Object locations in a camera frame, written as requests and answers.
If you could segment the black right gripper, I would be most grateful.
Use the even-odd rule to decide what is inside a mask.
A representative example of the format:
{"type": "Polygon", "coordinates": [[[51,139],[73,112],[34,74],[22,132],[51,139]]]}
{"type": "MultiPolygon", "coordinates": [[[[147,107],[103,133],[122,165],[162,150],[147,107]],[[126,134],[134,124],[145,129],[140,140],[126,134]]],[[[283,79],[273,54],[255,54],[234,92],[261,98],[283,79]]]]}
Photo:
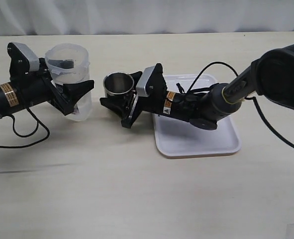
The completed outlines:
{"type": "Polygon", "coordinates": [[[100,104],[121,119],[124,128],[131,128],[141,112],[149,112],[161,116],[171,117],[176,92],[168,91],[163,77],[163,66],[157,63],[151,78],[151,94],[149,97],[139,97],[136,85],[143,72],[137,71],[129,74],[129,89],[133,90],[133,97],[102,97],[100,104]]]}

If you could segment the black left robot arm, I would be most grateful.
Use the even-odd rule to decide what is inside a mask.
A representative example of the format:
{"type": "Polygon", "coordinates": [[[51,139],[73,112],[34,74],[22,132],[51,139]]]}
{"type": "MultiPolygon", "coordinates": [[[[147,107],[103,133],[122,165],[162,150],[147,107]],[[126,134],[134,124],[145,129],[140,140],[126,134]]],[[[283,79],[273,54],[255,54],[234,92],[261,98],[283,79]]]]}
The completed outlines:
{"type": "Polygon", "coordinates": [[[27,45],[10,42],[10,81],[0,85],[0,119],[48,102],[63,115],[81,115],[80,100],[95,82],[89,54],[79,45],[60,44],[38,57],[27,45]]]}

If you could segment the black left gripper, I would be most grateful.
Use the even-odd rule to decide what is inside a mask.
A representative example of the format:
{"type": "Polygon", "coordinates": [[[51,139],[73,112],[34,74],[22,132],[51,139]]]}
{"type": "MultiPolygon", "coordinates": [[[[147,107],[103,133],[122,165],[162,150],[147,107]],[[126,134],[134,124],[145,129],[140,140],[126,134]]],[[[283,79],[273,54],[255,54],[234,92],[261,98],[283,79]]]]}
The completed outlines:
{"type": "MultiPolygon", "coordinates": [[[[38,71],[29,72],[27,60],[24,60],[13,42],[7,45],[7,53],[10,57],[9,84],[13,89],[13,93],[8,95],[11,97],[8,100],[10,108],[27,109],[48,102],[66,116],[74,111],[74,105],[95,86],[94,80],[87,80],[74,84],[63,84],[59,89],[53,83],[44,58],[38,57],[38,71]]],[[[74,61],[71,59],[49,59],[48,64],[58,68],[74,67],[74,61]]]]}

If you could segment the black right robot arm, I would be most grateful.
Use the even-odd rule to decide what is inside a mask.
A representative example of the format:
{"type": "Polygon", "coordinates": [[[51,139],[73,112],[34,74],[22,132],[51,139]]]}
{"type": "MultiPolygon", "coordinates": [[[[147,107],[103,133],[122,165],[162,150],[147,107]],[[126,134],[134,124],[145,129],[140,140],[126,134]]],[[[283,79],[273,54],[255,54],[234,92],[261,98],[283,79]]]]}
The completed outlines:
{"type": "Polygon", "coordinates": [[[142,112],[149,112],[215,130],[217,122],[238,111],[251,93],[294,110],[294,44],[266,52],[232,82],[206,88],[169,91],[161,64],[129,78],[132,85],[128,90],[106,91],[100,99],[102,106],[120,117],[123,127],[131,128],[142,112]]]}

